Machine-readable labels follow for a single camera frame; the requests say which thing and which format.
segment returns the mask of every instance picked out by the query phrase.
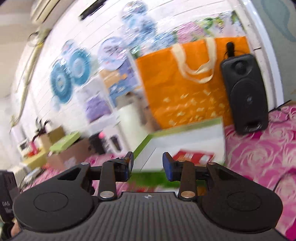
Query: blue fan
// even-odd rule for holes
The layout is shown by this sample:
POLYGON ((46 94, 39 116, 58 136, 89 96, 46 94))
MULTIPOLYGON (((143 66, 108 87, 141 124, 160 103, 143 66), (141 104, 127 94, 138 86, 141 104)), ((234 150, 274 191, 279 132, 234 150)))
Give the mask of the blue fan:
POLYGON ((76 49, 71 55, 69 67, 74 84, 85 84, 91 75, 91 55, 84 49, 76 49))
POLYGON ((60 60, 54 63, 50 74, 50 84, 54 95, 61 103, 67 103, 72 96, 72 81, 70 72, 60 60))

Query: orange bag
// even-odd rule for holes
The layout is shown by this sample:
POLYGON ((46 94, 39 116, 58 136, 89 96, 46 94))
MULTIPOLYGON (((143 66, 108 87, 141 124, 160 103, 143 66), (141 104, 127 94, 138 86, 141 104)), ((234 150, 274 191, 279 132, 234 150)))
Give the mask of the orange bag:
POLYGON ((233 42, 239 52, 250 50, 246 37, 216 38, 212 42, 216 43, 214 50, 207 49, 207 40, 199 40, 137 59, 151 112, 161 128, 218 116, 223 117, 224 125, 233 124, 220 63, 228 42, 233 42))

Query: pink floral bedsheet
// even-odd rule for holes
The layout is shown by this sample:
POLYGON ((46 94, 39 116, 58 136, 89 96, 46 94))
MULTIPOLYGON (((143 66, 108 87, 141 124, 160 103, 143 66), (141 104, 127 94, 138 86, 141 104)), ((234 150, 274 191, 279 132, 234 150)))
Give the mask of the pink floral bedsheet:
POLYGON ((277 230, 296 239, 296 107, 283 107, 269 114, 265 131, 238 136, 233 126, 225 128, 226 166, 276 193, 284 208, 277 230))

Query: black speaker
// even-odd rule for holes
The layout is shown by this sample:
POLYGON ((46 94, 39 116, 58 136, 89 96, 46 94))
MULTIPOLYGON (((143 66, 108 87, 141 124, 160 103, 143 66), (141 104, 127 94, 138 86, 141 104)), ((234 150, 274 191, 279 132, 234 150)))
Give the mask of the black speaker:
POLYGON ((252 54, 234 57, 234 46, 227 44, 229 58, 221 62, 235 130, 244 135, 268 127, 268 106, 260 68, 252 54))

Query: ceiling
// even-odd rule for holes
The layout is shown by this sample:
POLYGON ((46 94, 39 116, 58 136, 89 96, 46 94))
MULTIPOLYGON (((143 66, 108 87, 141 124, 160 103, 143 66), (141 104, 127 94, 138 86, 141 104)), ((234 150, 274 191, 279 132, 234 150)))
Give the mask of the ceiling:
POLYGON ((0 5, 0 98, 10 94, 28 36, 36 31, 30 11, 34 0, 6 0, 0 5))

